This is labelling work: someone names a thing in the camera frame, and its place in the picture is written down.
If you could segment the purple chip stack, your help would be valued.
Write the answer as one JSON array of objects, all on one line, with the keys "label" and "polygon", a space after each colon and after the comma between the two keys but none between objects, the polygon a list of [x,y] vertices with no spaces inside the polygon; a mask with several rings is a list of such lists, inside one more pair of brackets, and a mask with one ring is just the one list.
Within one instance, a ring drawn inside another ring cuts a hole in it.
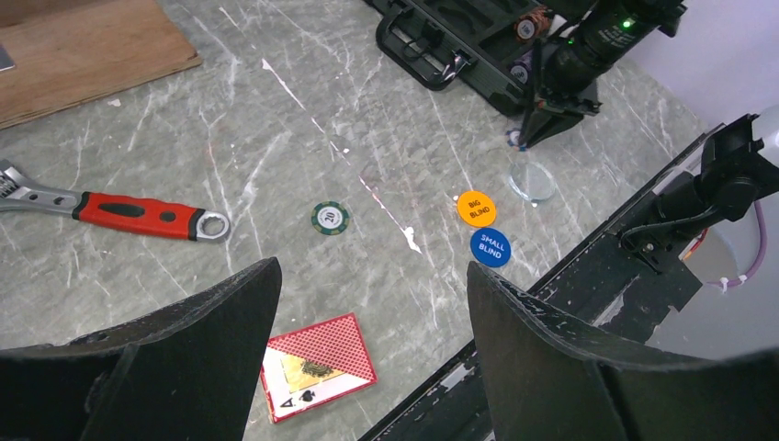
[{"label": "purple chip stack", "polygon": [[527,51],[511,62],[510,74],[521,84],[526,84],[532,74],[533,52]]}]

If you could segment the red playing card deck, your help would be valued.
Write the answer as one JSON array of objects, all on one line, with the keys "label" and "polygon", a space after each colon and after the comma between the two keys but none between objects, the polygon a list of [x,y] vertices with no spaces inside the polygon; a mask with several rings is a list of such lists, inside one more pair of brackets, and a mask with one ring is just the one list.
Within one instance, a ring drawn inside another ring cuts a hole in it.
[{"label": "red playing card deck", "polygon": [[377,383],[352,312],[268,340],[259,376],[278,424]]}]

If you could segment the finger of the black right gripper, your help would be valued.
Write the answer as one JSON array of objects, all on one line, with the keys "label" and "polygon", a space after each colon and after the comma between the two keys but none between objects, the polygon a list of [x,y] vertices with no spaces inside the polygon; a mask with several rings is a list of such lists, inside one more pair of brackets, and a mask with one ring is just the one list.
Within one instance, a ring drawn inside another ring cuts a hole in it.
[{"label": "finger of the black right gripper", "polygon": [[588,113],[586,110],[555,103],[528,105],[522,118],[518,145],[529,149],[543,140],[569,130],[580,123]]}]

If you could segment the black poker case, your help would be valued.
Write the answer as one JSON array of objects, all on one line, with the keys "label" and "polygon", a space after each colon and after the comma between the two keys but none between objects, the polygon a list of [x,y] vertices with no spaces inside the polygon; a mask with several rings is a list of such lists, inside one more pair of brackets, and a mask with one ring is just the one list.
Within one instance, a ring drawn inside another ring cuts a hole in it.
[{"label": "black poker case", "polygon": [[532,48],[518,40],[518,19],[537,1],[371,1],[382,19],[379,48],[418,83],[442,91],[459,79],[499,113],[526,105],[525,82],[509,71]]}]

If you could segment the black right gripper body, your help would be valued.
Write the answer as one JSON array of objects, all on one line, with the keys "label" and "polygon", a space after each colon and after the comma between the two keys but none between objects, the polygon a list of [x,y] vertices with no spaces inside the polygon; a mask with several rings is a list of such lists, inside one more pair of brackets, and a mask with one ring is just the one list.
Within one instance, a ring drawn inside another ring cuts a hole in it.
[{"label": "black right gripper body", "polygon": [[543,1],[573,26],[554,35],[536,54],[535,108],[552,114],[579,113],[579,94],[609,71],[654,30],[672,38],[687,7],[675,1]]}]

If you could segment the green poker chip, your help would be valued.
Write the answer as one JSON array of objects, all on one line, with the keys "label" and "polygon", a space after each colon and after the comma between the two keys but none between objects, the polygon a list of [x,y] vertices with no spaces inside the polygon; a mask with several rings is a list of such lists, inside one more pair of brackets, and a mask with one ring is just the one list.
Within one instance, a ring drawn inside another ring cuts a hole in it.
[{"label": "green poker chip", "polygon": [[348,211],[335,201],[317,204],[310,215],[312,227],[317,232],[329,236],[343,233],[348,228],[350,220]]}]

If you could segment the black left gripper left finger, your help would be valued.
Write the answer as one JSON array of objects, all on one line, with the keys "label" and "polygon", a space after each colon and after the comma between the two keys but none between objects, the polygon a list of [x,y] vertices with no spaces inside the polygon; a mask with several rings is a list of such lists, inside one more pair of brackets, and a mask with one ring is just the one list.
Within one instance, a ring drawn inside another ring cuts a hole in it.
[{"label": "black left gripper left finger", "polygon": [[4,440],[240,440],[282,286],[275,258],[65,345],[1,353]]}]

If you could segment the blue poker chip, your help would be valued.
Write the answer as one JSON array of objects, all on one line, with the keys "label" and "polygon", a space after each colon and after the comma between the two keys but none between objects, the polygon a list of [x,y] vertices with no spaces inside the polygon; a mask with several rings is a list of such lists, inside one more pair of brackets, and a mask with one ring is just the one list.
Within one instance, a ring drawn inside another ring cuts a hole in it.
[{"label": "blue poker chip", "polygon": [[521,130],[517,128],[505,132],[507,144],[518,152],[524,152],[527,149],[526,144],[520,140],[521,135]]}]

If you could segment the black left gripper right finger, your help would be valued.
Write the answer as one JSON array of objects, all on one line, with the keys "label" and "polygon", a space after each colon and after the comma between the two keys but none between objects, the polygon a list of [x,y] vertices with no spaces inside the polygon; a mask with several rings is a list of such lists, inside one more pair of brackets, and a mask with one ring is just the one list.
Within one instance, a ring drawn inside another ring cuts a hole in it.
[{"label": "black left gripper right finger", "polygon": [[665,352],[469,264],[470,322],[500,440],[775,440],[778,354]]}]

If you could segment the orange chip stack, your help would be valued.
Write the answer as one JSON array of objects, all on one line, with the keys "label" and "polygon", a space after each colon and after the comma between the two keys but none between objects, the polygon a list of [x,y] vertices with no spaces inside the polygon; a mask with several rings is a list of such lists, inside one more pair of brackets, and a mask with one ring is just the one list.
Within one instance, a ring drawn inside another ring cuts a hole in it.
[{"label": "orange chip stack", "polygon": [[554,14],[546,6],[538,6],[520,16],[514,23],[514,33],[518,41],[531,41],[547,32]]}]

